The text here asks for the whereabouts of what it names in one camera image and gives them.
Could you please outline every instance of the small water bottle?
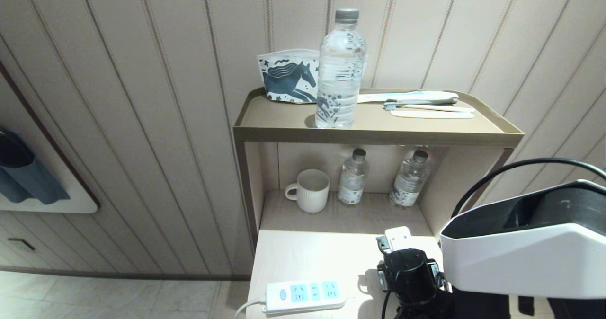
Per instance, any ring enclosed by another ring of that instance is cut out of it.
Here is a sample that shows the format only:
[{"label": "small water bottle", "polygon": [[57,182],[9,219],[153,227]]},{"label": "small water bottle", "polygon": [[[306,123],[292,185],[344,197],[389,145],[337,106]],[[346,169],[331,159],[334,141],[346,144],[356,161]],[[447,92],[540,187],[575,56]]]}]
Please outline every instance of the small water bottle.
[{"label": "small water bottle", "polygon": [[316,127],[349,128],[360,93],[366,42],[356,31],[359,9],[339,8],[335,30],[320,45]]},{"label": "small water bottle", "polygon": [[357,204],[362,200],[364,183],[370,166],[366,161],[366,151],[355,149],[353,155],[343,163],[337,198],[345,204]]},{"label": "small water bottle", "polygon": [[389,193],[390,203],[400,207],[412,207],[429,175],[427,153],[417,150],[411,159],[400,165],[400,170]]}]

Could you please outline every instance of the blue towel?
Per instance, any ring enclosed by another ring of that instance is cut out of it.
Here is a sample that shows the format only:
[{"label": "blue towel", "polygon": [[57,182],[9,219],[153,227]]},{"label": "blue towel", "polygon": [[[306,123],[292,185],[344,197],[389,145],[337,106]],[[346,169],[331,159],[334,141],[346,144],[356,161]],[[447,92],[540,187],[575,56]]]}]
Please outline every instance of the blue towel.
[{"label": "blue towel", "polygon": [[36,157],[32,164],[19,168],[2,167],[23,189],[44,204],[51,204],[58,200],[69,200],[69,195],[59,184],[41,160]]},{"label": "blue towel", "polygon": [[13,203],[21,203],[22,201],[33,197],[32,194],[23,189],[23,187],[13,179],[13,177],[11,177],[1,168],[0,193],[2,193],[9,201]]}]

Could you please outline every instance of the horse print pouch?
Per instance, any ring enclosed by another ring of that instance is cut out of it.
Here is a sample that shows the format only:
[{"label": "horse print pouch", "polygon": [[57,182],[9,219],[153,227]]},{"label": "horse print pouch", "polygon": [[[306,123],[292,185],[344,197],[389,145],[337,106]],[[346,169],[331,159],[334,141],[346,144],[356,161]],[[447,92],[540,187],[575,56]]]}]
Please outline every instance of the horse print pouch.
[{"label": "horse print pouch", "polygon": [[295,104],[316,103],[320,52],[289,49],[257,55],[267,98]]}]

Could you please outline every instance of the white floor tile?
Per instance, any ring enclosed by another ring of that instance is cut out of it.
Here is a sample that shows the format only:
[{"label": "white floor tile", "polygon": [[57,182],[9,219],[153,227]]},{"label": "white floor tile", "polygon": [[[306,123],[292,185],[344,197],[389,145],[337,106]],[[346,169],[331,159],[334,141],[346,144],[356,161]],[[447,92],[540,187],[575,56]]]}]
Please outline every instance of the white floor tile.
[{"label": "white floor tile", "polygon": [[164,281],[154,310],[210,312],[219,282]]},{"label": "white floor tile", "polygon": [[30,319],[39,305],[38,300],[0,296],[0,318]]},{"label": "white floor tile", "polygon": [[50,288],[44,301],[151,310],[160,280],[119,280],[63,276]]},{"label": "white floor tile", "polygon": [[42,302],[30,319],[147,319],[149,310]]},{"label": "white floor tile", "polygon": [[149,319],[208,319],[207,312],[167,312],[152,310]]},{"label": "white floor tile", "polygon": [[[219,295],[214,302],[212,319],[233,319],[236,310],[242,306],[249,297],[250,282],[221,282]],[[241,313],[238,319],[244,319]]]},{"label": "white floor tile", "polygon": [[42,300],[57,278],[54,275],[0,271],[0,295]]}]

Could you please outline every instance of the bottle cap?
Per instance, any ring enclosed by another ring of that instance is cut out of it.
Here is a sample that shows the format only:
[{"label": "bottle cap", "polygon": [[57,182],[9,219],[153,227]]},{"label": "bottle cap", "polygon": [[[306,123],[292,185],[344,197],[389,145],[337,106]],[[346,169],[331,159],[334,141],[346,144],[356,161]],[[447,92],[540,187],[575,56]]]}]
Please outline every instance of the bottle cap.
[{"label": "bottle cap", "polygon": [[339,8],[335,14],[335,22],[342,24],[355,24],[360,17],[358,8]]},{"label": "bottle cap", "polygon": [[353,155],[351,155],[351,156],[355,160],[362,161],[362,160],[366,159],[366,151],[364,151],[362,149],[355,149],[353,151]]},{"label": "bottle cap", "polygon": [[429,155],[425,151],[421,151],[421,150],[415,151],[415,154],[413,155],[413,159],[416,162],[421,162],[421,163],[426,162],[427,157],[429,157]]}]

